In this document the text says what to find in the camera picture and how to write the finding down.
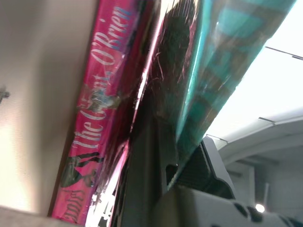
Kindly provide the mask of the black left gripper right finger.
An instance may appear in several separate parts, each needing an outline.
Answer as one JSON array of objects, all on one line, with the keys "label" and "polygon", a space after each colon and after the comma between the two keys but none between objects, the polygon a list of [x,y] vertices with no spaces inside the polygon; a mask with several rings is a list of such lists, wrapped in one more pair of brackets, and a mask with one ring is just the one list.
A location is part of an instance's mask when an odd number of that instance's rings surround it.
[{"label": "black left gripper right finger", "polygon": [[206,136],[180,173],[177,184],[225,199],[236,199],[235,188],[214,141]]}]

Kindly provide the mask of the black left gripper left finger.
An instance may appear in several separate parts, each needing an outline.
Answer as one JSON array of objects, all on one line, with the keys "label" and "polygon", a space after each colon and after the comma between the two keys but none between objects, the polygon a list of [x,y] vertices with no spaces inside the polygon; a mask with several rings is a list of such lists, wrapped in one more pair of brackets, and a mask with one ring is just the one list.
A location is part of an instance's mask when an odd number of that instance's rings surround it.
[{"label": "black left gripper left finger", "polygon": [[152,116],[135,125],[122,170],[110,227],[150,227],[150,216],[168,190],[167,172],[178,168],[173,130]]}]

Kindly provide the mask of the teal patterned book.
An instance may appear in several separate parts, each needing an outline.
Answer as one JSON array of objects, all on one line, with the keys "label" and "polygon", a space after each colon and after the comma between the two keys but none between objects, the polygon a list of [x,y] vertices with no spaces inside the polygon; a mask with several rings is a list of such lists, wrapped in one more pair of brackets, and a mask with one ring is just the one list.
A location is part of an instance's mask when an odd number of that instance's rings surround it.
[{"label": "teal patterned book", "polygon": [[176,121],[178,170],[297,0],[203,0],[185,95]]}]

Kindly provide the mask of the pink glossy book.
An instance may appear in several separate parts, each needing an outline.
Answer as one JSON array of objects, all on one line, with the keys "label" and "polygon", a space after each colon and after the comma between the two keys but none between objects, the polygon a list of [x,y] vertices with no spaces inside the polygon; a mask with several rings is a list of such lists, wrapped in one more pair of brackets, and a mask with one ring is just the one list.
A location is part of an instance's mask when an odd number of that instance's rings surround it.
[{"label": "pink glossy book", "polygon": [[100,0],[80,91],[74,136],[52,218],[76,227],[109,224],[128,156],[141,82],[163,18],[195,18],[198,0]]}]

